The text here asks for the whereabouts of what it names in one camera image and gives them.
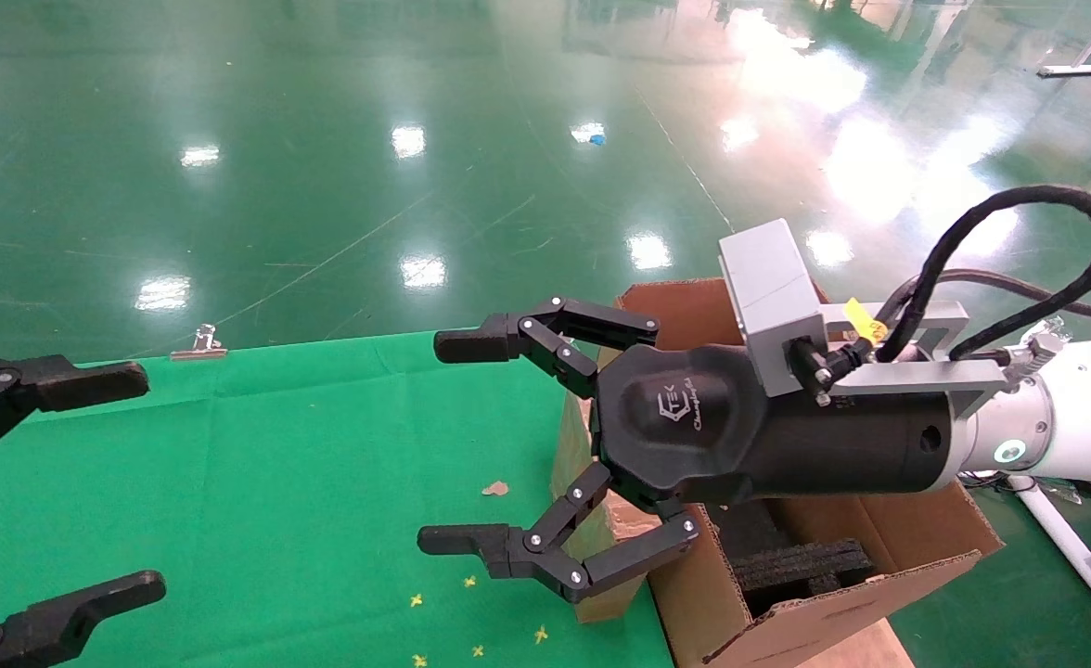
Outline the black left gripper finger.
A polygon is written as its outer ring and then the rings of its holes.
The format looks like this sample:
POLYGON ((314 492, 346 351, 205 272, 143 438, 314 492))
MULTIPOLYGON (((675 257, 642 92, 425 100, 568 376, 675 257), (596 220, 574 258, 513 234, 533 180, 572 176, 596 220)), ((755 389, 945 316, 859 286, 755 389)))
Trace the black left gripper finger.
POLYGON ((0 623, 0 667, 53 667, 82 654, 105 619, 165 597, 160 572, 141 571, 29 605, 0 623))
POLYGON ((82 368, 65 356, 0 358, 0 440, 33 413, 63 413, 146 396, 148 375, 135 361, 82 368))

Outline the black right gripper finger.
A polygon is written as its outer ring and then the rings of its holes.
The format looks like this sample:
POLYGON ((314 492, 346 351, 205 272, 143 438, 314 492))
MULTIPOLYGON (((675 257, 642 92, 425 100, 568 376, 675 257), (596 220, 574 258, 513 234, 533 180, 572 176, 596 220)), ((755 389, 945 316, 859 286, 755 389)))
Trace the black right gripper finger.
POLYGON ((688 511, 664 500, 659 527, 592 557, 572 558, 564 545, 616 482, 612 470, 594 462, 532 528, 503 523, 431 525, 418 530, 416 545, 433 557, 475 554, 491 578, 533 578, 563 600, 580 603, 667 565, 685 554, 700 535, 688 511))
POLYGON ((655 317, 551 297, 525 312, 485 317, 477 329, 436 331, 432 350, 441 363, 505 363, 525 358, 574 396, 591 399, 599 366, 578 350, 576 342, 625 351, 635 345, 655 345, 659 330, 655 317))

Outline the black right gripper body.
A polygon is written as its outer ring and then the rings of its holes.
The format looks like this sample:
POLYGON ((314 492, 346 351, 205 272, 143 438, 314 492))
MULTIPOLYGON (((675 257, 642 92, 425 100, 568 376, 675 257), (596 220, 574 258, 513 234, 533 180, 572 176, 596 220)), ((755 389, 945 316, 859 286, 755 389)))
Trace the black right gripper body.
POLYGON ((619 496, 735 505, 753 498, 940 489, 954 422, 939 392, 767 396, 741 346, 636 345, 597 373, 597 456, 619 496))

